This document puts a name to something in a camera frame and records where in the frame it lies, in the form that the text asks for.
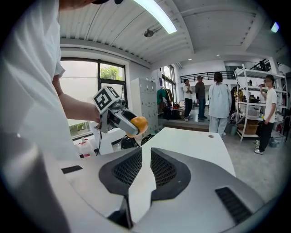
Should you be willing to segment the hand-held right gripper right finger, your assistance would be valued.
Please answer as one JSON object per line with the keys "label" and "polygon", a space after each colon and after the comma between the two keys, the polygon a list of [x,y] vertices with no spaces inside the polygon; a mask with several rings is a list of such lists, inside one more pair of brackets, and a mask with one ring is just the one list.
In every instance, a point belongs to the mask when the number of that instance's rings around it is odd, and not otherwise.
{"label": "hand-held right gripper right finger", "polygon": [[220,233],[264,205],[247,184],[202,159],[152,148],[151,170],[156,189],[138,233]]}

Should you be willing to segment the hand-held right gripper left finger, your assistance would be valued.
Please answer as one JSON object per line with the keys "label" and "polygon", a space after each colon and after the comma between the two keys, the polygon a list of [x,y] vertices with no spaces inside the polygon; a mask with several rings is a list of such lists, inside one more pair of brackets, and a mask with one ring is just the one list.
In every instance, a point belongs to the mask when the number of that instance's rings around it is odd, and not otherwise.
{"label": "hand-held right gripper left finger", "polygon": [[131,148],[74,161],[44,155],[49,229],[131,229],[129,189],[142,167],[142,149]]}

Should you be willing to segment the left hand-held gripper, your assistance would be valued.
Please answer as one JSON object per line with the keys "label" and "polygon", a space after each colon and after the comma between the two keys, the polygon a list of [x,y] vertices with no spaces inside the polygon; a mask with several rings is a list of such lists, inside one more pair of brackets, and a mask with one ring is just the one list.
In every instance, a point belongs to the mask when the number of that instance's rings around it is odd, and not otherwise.
{"label": "left hand-held gripper", "polygon": [[99,112],[99,123],[94,128],[107,133],[113,128],[119,128],[125,133],[137,136],[139,129],[131,123],[136,115],[125,107],[125,101],[111,86],[102,87],[93,97],[93,101]]}

